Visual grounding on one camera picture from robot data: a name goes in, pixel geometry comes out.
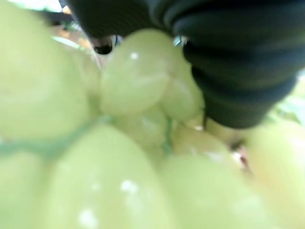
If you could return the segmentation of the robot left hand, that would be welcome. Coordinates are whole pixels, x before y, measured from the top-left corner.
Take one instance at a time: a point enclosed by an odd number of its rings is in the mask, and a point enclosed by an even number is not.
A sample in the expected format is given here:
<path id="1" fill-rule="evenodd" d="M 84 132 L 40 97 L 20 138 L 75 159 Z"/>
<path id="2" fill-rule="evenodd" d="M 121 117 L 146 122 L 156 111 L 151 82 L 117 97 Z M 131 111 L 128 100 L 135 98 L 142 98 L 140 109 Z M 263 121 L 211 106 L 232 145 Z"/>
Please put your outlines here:
<path id="1" fill-rule="evenodd" d="M 184 36 L 206 115 L 236 129 L 258 124 L 305 65 L 302 0 L 69 0 L 95 39 L 158 28 Z"/>

